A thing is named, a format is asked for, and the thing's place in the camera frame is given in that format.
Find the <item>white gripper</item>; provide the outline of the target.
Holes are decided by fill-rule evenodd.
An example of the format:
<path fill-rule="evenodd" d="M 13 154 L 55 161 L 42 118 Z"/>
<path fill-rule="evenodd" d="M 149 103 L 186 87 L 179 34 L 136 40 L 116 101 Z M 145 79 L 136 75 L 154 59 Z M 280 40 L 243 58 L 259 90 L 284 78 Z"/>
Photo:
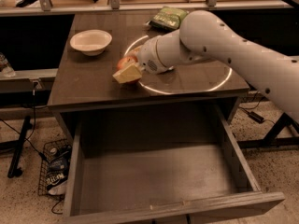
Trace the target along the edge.
<path fill-rule="evenodd" d="M 168 67 L 162 64 L 157 51 L 157 38 L 151 38 L 141 47 L 138 46 L 129 51 L 129 56 L 136 56 L 140 65 L 152 74 L 161 74 L 168 70 Z M 132 83 L 142 78 L 139 68 L 133 63 L 129 65 L 119 66 L 116 73 L 112 75 L 115 80 L 120 83 Z"/>

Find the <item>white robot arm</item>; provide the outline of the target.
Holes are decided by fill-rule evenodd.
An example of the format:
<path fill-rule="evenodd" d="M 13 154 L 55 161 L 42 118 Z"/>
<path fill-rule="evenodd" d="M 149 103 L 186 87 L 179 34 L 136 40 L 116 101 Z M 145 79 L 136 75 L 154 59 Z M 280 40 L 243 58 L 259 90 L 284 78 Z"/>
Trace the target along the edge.
<path fill-rule="evenodd" d="M 299 61 L 237 35 L 216 15 L 197 10 L 180 27 L 157 35 L 119 61 L 120 83 L 205 59 L 225 63 L 278 108 L 299 121 Z"/>

